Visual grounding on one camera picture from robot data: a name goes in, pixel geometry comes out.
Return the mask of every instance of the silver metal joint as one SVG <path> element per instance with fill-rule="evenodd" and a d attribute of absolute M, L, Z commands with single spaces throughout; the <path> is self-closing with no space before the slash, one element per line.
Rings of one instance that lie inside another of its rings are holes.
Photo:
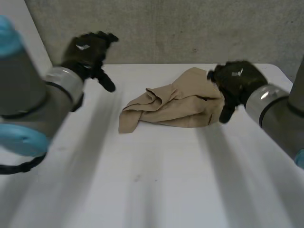
<path fill-rule="evenodd" d="M 288 96 L 288 93 L 281 88 L 272 84 L 264 85 L 250 95 L 246 103 L 246 111 L 259 124 L 262 111 L 271 102 L 283 96 Z"/>
<path fill-rule="evenodd" d="M 64 88 L 72 97 L 75 105 L 83 93 L 84 83 L 72 70 L 64 67 L 53 67 L 47 73 L 46 82 L 55 83 Z"/>

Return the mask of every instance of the beige cloth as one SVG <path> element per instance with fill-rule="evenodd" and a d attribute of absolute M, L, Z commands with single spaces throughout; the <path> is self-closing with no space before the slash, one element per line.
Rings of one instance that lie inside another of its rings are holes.
<path fill-rule="evenodd" d="M 119 133 L 131 133 L 140 120 L 176 127 L 203 127 L 219 120 L 224 97 L 196 67 L 170 85 L 146 89 L 119 116 Z"/>

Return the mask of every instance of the black cable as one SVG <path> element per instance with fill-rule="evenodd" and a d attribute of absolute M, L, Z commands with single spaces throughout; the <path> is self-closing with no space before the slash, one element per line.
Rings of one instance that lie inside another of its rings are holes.
<path fill-rule="evenodd" d="M 0 175 L 10 175 L 19 172 L 28 172 L 32 168 L 38 166 L 46 157 L 47 153 L 41 157 L 34 158 L 30 162 L 25 162 L 20 165 L 0 165 Z"/>

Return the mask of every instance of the white table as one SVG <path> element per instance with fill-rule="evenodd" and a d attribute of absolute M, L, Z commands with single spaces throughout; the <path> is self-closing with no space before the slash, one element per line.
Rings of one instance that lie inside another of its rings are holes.
<path fill-rule="evenodd" d="M 44 162 L 0 177 L 0 227 L 304 227 L 304 171 L 243 107 L 226 125 L 139 123 L 133 133 L 118 134 L 119 113 L 130 100 L 193 66 L 215 65 L 108 65 L 114 94 L 88 81 L 84 107 L 69 116 Z M 279 68 L 257 67 L 290 90 Z"/>

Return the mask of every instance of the light blue joint cap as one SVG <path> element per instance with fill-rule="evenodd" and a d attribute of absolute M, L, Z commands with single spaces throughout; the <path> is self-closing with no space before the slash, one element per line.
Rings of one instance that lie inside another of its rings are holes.
<path fill-rule="evenodd" d="M 50 140 L 41 132 L 13 124 L 0 124 L 0 145 L 10 152 L 29 156 L 43 156 Z"/>
<path fill-rule="evenodd" d="M 297 166 L 304 169 L 304 149 L 300 150 L 300 152 L 296 155 L 294 162 Z"/>
<path fill-rule="evenodd" d="M 13 55 L 22 47 L 20 36 L 12 23 L 0 15 L 0 57 Z"/>

